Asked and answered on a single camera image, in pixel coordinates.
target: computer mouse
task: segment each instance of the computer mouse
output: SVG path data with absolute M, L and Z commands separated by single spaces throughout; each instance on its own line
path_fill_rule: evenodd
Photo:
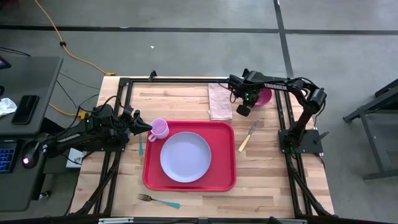
M 26 169 L 36 166 L 39 161 L 40 143 L 38 141 L 30 141 L 22 148 L 22 165 Z

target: concrete floor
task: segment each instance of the concrete floor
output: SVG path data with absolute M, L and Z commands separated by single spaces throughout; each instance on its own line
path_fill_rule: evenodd
M 121 27 L 278 28 L 272 0 L 41 0 L 58 25 Z M 286 29 L 397 30 L 398 2 L 393 0 L 280 0 Z M 20 1 L 0 14 L 0 23 L 48 25 L 33 1 Z M 62 32 L 71 52 L 118 75 L 228 76 L 244 68 L 286 77 L 279 34 L 181 32 Z M 68 57 L 52 31 L 0 30 L 0 46 L 33 56 L 61 55 L 62 72 L 100 87 L 102 74 Z M 326 175 L 335 213 L 345 218 L 398 222 L 398 177 L 369 182 L 377 171 L 360 121 L 341 119 L 397 78 L 398 35 L 287 35 L 295 77 L 307 77 L 328 93 L 318 118 Z M 80 103 L 98 90 L 60 76 L 59 82 Z M 75 109 L 56 86 L 52 103 Z M 86 108 L 94 106 L 96 98 Z M 67 126 L 71 118 L 51 108 L 47 117 Z M 53 195 L 22 213 L 0 213 L 1 220 L 63 215 L 76 174 L 50 181 Z

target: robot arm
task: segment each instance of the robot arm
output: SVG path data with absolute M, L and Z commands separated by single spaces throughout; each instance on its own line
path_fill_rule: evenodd
M 122 115 L 114 116 L 110 105 L 99 106 L 76 126 L 50 135 L 43 143 L 43 151 L 49 157 L 71 147 L 79 151 L 123 151 L 131 133 L 136 135 L 152 129 L 143 122 L 139 110 L 131 116 L 133 110 L 129 106 Z
M 243 78 L 236 75 L 229 76 L 228 89 L 235 98 L 243 99 L 243 103 L 236 110 L 240 115 L 249 115 L 249 107 L 253 107 L 257 102 L 259 93 L 263 88 L 290 92 L 303 106 L 303 113 L 298 121 L 291 125 L 285 139 L 293 147 L 298 147 L 302 141 L 305 126 L 311 116 L 319 112 L 325 104 L 326 93 L 324 89 L 319 88 L 306 78 L 267 77 L 261 72 L 249 71 L 248 69 L 243 71 Z

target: pink napkin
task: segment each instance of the pink napkin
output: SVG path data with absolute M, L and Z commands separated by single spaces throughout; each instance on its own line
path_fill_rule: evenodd
M 231 92 L 217 83 L 209 83 L 210 119 L 226 121 L 232 119 L 232 106 L 229 101 Z

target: butcher block tabletop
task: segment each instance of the butcher block tabletop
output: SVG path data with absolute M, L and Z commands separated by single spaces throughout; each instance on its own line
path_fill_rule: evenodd
M 104 77 L 98 104 L 116 95 L 120 77 Z M 126 97 L 124 88 L 122 102 Z M 284 95 L 281 94 L 285 123 L 289 127 Z M 290 96 L 295 119 L 302 107 Z M 285 156 L 280 152 L 277 132 L 280 129 L 275 96 L 262 108 L 253 108 L 248 117 L 237 114 L 241 100 L 232 104 L 230 121 L 235 134 L 236 185 L 227 192 L 166 192 L 152 191 L 142 182 L 144 155 L 139 155 L 139 137 L 131 135 L 122 153 L 114 193 L 113 217 L 208 217 L 208 218 L 293 218 Z M 203 83 L 135 83 L 130 104 L 141 111 L 141 118 L 151 123 L 156 118 L 179 121 L 209 121 L 208 84 Z M 237 149 L 259 120 L 243 152 Z M 313 127 L 312 121 L 307 129 Z M 147 134 L 142 133 L 144 150 Z M 94 152 L 82 164 L 70 212 L 75 212 L 89 199 L 100 180 L 104 153 Z M 317 200 L 333 213 L 328 183 L 321 160 L 313 154 L 302 154 L 307 185 Z M 304 212 L 303 194 L 297 191 Z M 158 202 L 143 202 L 138 194 L 159 200 L 177 202 L 176 209 Z M 102 209 L 106 205 L 108 188 L 104 191 Z

